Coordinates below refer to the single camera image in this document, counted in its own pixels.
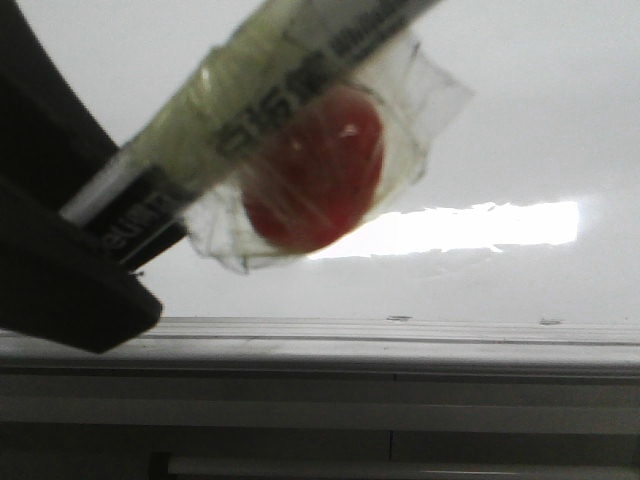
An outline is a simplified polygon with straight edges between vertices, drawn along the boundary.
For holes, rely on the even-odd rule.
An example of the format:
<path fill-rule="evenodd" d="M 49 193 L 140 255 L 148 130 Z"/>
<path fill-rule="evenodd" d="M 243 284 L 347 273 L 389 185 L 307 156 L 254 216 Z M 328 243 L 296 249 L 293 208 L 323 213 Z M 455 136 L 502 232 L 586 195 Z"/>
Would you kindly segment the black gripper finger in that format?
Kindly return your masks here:
<path fill-rule="evenodd" d="M 60 208 L 114 142 L 19 5 L 1 5 L 1 325 L 85 351 L 154 327 L 160 302 Z"/>

